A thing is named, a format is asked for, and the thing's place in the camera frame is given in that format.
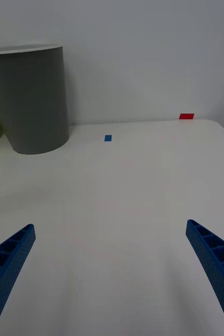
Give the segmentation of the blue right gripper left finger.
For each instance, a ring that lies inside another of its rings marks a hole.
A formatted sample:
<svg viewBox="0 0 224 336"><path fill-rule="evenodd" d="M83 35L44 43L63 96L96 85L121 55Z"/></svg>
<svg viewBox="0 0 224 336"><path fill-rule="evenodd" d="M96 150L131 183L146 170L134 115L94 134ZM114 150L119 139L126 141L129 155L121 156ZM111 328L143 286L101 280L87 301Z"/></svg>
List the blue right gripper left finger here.
<svg viewBox="0 0 224 336"><path fill-rule="evenodd" d="M34 225L28 224L0 244L0 316L35 240Z"/></svg>

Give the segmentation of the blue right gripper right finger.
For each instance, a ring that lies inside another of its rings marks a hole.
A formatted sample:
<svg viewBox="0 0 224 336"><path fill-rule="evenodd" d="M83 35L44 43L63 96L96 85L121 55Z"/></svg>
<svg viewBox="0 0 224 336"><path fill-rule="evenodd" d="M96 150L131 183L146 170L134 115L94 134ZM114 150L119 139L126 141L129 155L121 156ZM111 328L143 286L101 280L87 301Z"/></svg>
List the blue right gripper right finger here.
<svg viewBox="0 0 224 336"><path fill-rule="evenodd" d="M224 312L224 240L196 221L187 221L186 236Z"/></svg>

